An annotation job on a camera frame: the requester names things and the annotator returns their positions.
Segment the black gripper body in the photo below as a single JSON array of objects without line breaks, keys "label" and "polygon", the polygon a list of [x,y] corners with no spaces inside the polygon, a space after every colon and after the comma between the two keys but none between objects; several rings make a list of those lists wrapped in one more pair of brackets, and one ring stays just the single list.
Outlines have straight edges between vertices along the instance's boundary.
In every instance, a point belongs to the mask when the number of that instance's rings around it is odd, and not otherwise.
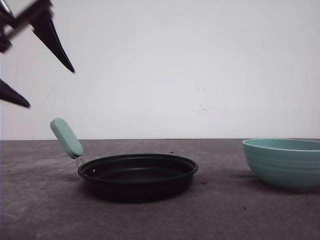
[{"label": "black gripper body", "polygon": [[34,30],[47,26],[52,20],[53,6],[50,0],[35,0],[17,16],[14,16],[5,0],[0,1],[0,52],[5,53],[12,45],[11,39],[27,25]]}]

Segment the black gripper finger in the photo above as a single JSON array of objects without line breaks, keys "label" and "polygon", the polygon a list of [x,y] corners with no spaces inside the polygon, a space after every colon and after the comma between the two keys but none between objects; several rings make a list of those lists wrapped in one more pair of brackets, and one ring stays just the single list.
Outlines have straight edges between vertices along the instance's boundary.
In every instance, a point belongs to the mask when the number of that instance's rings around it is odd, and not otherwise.
[{"label": "black gripper finger", "polygon": [[75,73],[76,71],[60,42],[52,18],[41,18],[32,21],[30,24],[33,27],[33,33],[42,41],[42,43],[51,51],[51,53],[53,53],[60,63],[69,71]]},{"label": "black gripper finger", "polygon": [[11,88],[2,79],[0,80],[0,99],[25,108],[30,108],[30,103],[17,91]]}]

